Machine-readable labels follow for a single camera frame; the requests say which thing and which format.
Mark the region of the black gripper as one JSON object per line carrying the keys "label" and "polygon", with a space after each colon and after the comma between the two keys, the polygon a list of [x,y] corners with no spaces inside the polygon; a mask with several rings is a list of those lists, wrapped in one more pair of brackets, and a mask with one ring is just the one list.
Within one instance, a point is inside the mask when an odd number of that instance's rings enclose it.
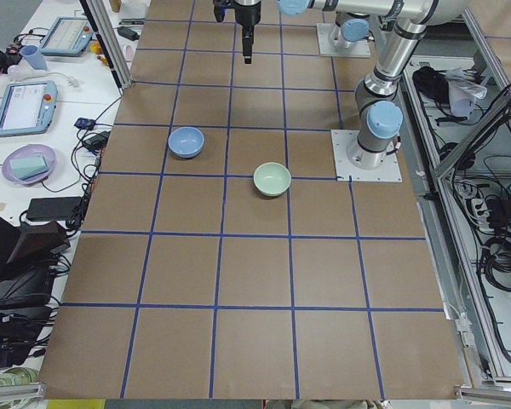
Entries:
{"label": "black gripper", "polygon": [[235,20],[242,28],[244,63],[252,63],[254,26],[261,20],[261,0],[233,0]]}

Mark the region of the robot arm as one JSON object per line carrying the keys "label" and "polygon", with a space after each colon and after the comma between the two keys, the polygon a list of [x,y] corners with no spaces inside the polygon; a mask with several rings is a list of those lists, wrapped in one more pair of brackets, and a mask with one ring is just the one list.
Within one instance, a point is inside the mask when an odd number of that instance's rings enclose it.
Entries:
{"label": "robot arm", "polygon": [[399,134],[403,113],[393,102],[401,75],[428,26],[455,19],[468,1],[277,1],[282,14],[299,15],[306,9],[325,12],[375,14],[395,17],[393,32],[372,73],[356,91],[360,131],[348,146],[348,160],[364,170],[378,168],[390,141]]}
{"label": "robot arm", "polygon": [[370,16],[361,13],[337,12],[331,39],[338,49],[347,49],[370,37]]}

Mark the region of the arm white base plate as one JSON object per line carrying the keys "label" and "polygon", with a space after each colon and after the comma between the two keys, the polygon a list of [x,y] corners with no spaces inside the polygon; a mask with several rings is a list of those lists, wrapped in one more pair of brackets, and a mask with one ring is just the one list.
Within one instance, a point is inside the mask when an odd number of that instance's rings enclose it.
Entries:
{"label": "arm white base plate", "polygon": [[357,130],[332,130],[331,140],[338,181],[402,182],[397,154],[389,143],[382,153],[368,153],[358,144]]}
{"label": "arm white base plate", "polygon": [[318,23],[316,25],[319,54],[328,57],[369,58],[369,23],[353,19],[342,23]]}

